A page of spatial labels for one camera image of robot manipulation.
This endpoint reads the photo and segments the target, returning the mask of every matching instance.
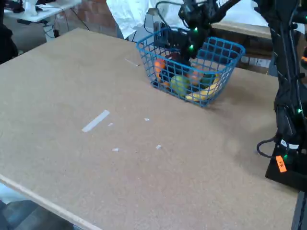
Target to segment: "green apple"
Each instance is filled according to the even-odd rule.
[[[170,82],[170,88],[173,92],[176,92],[179,96],[184,97],[187,95],[187,89],[190,81],[183,75],[175,75]]]

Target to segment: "brick wall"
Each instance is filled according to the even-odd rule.
[[[74,7],[73,10],[91,31],[116,36],[116,22],[106,4],[106,0],[82,0],[82,3]],[[61,28],[65,28],[65,15],[70,29],[84,28],[82,22],[71,10],[66,10],[65,14],[58,15],[57,23],[60,23]]]

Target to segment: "floor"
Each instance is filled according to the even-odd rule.
[[[23,52],[29,51],[46,42],[45,32],[43,30],[43,24],[31,23],[29,25],[17,23],[16,19],[4,18],[4,24],[13,31],[13,41],[17,45],[19,50]],[[80,22],[68,22],[69,30],[74,28],[85,28]],[[96,24],[87,24],[89,29],[94,32],[116,36],[116,28],[106,28]],[[60,35],[67,32],[66,21],[57,19],[56,29],[59,30]]]

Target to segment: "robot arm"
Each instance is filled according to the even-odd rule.
[[[221,21],[228,9],[240,0],[229,0],[218,6],[215,0],[196,3],[184,0],[179,17],[189,30],[178,29],[169,34],[169,43],[180,49],[185,61],[197,56],[203,42],[211,35],[211,24]],[[255,0],[255,9],[268,22],[272,36],[275,64],[278,70],[279,90],[274,109],[276,112],[276,135],[260,142],[260,155],[271,159],[266,177],[302,191],[307,191],[307,89],[301,82],[294,42],[296,23],[307,22],[307,11],[299,6],[299,0]],[[260,145],[274,141],[272,156],[260,151]],[[283,158],[287,171],[281,173],[276,157]]]

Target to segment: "wire basket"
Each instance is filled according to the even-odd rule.
[[[197,57],[184,65],[176,61],[180,58],[179,50],[157,42],[157,37],[160,41],[161,38],[167,39],[167,30],[164,28],[137,43],[151,84],[182,100],[206,107],[224,89],[236,64],[245,54],[244,47],[209,37]]]

